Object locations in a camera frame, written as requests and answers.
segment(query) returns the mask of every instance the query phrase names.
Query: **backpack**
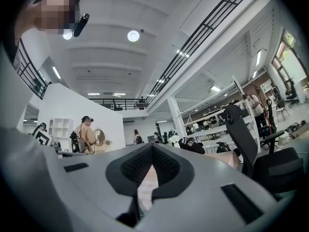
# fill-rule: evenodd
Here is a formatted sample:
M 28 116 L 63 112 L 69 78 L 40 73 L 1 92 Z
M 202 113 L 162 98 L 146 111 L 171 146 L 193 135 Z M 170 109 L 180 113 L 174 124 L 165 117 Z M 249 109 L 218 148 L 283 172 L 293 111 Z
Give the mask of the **backpack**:
M 143 140 L 142 140 L 141 136 L 137 136 L 136 144 L 139 145 L 139 144 L 142 144 L 142 143 L 143 143 Z

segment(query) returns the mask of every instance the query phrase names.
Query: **office chair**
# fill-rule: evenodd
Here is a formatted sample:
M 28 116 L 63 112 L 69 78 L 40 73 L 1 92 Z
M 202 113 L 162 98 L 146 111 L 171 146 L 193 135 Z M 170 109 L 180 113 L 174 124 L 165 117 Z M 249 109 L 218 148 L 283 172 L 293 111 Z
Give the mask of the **office chair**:
M 303 159 L 294 148 L 274 152 L 275 139 L 284 131 L 266 137 L 270 141 L 268 155 L 256 158 L 257 145 L 241 118 L 241 110 L 235 105 L 226 107 L 226 129 L 243 156 L 242 173 L 258 182 L 270 193 L 287 192 L 298 188 L 304 179 Z
M 299 100 L 296 99 L 297 98 L 297 93 L 296 93 L 296 90 L 295 90 L 295 87 L 294 87 L 294 82 L 292 79 L 289 79 L 288 82 L 290 82 L 291 84 L 291 90 L 289 91 L 286 91 L 285 94 L 286 94 L 286 98 L 287 100 L 291 100 L 292 102 L 289 104 L 289 107 L 291 108 L 294 104 L 298 104 L 299 103 Z

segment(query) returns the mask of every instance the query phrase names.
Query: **white column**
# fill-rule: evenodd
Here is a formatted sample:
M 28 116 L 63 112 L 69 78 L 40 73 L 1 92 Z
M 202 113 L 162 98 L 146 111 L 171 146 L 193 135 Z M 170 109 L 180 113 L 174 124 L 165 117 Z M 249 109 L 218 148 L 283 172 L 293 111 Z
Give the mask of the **white column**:
M 180 110 L 175 97 L 168 97 L 169 108 L 173 116 L 177 134 L 180 138 L 186 137 L 187 133 L 184 128 L 183 118 L 181 117 Z

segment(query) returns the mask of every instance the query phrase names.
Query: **black bag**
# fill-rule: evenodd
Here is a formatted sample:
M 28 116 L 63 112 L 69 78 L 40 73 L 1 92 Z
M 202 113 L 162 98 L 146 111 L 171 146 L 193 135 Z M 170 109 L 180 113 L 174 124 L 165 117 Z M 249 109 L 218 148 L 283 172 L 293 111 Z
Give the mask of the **black bag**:
M 139 144 L 142 144 L 143 143 L 143 140 L 141 138 L 141 136 L 137 136 L 136 137 L 136 144 L 139 145 Z
M 223 143 L 223 142 L 217 142 L 217 144 L 219 145 L 219 147 L 217 148 L 217 153 L 223 153 L 223 152 L 231 151 L 228 144 Z

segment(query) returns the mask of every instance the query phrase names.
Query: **chair backrest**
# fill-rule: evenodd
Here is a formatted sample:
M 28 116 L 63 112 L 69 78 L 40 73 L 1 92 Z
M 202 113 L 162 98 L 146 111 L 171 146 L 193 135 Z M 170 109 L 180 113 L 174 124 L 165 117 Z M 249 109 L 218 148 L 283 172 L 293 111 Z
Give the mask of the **chair backrest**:
M 284 100 L 280 100 L 280 101 L 278 101 L 278 107 L 280 107 L 280 108 L 284 108 L 285 107 L 285 101 Z
M 243 157 L 242 173 L 253 176 L 253 164 L 257 154 L 257 144 L 241 117 L 241 109 L 228 105 L 224 111 L 226 129 Z
M 267 106 L 268 106 L 268 119 L 271 127 L 272 133 L 275 133 L 277 131 L 277 127 L 275 125 L 274 116 L 272 114 L 272 101 L 270 98 L 266 100 Z

